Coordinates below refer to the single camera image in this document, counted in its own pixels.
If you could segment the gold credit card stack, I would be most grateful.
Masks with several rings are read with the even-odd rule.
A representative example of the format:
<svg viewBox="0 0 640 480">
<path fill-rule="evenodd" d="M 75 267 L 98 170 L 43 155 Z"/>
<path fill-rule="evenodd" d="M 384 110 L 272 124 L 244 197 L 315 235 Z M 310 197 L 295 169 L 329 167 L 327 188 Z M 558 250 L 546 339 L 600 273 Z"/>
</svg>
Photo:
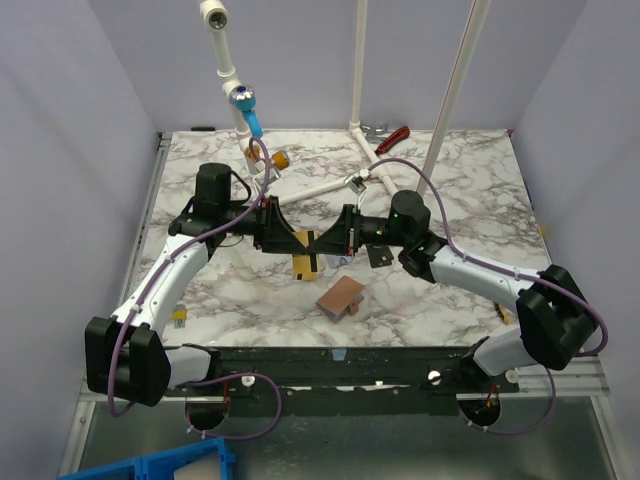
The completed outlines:
<svg viewBox="0 0 640 480">
<path fill-rule="evenodd" d="M 293 255 L 292 256 L 293 279 L 298 281 L 316 281 L 319 272 L 318 256 Z"/>
</svg>

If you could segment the pink leather card holder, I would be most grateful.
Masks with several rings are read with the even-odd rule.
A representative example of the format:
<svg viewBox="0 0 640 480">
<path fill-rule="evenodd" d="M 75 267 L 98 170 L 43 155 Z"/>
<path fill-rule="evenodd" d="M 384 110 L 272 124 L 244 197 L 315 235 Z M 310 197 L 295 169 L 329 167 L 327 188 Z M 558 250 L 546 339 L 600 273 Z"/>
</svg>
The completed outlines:
<svg viewBox="0 0 640 480">
<path fill-rule="evenodd" d="M 365 285 L 349 276 L 342 276 L 316 302 L 316 306 L 334 323 L 352 316 L 363 301 Z"/>
</svg>

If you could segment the single gold card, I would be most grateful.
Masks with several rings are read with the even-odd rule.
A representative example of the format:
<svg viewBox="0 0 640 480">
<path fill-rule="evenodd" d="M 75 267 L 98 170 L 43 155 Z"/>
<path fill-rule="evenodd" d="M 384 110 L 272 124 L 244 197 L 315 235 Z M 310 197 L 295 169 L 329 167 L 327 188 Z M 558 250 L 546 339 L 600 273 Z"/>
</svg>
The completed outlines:
<svg viewBox="0 0 640 480">
<path fill-rule="evenodd" d="M 294 233 L 294 236 L 299 241 L 299 243 L 305 248 L 305 250 L 303 252 L 292 253 L 292 256 L 310 255 L 309 247 L 317 239 L 318 231 L 317 230 L 300 230 L 300 231 L 296 231 Z"/>
</svg>

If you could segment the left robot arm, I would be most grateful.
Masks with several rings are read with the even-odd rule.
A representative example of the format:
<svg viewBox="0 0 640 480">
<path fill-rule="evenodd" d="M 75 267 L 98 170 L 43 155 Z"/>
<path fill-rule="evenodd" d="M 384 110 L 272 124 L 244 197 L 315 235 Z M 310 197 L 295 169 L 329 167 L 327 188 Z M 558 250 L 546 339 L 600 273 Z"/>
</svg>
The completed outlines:
<svg viewBox="0 0 640 480">
<path fill-rule="evenodd" d="M 230 233 L 250 236 L 265 253 L 303 254 L 305 245 L 283 219 L 271 197 L 250 206 L 231 197 L 235 172 L 206 163 L 196 175 L 195 194 L 170 224 L 159 258 L 108 318 L 93 318 L 85 329 L 88 388 L 111 399 L 154 406 L 173 387 L 189 384 L 201 395 L 222 380 L 213 354 L 192 345 L 165 347 L 161 335 L 196 274 Z"/>
</svg>

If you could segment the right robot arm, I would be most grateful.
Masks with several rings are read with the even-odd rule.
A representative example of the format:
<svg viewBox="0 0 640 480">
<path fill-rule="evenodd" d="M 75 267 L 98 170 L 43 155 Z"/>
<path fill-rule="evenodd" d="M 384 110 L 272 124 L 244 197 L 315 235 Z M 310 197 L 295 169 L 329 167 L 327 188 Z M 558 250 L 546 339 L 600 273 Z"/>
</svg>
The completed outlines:
<svg viewBox="0 0 640 480">
<path fill-rule="evenodd" d="M 392 197 L 387 218 L 345 206 L 308 250 L 347 255 L 363 244 L 398 246 L 398 260 L 411 276 L 464 289 L 514 311 L 517 327 L 478 341 L 461 365 L 461 382 L 471 391 L 483 391 L 496 376 L 519 367 L 564 369 L 597 326 L 571 275 L 557 265 L 536 271 L 472 261 L 430 230 L 430 217 L 419 194 L 402 190 Z"/>
</svg>

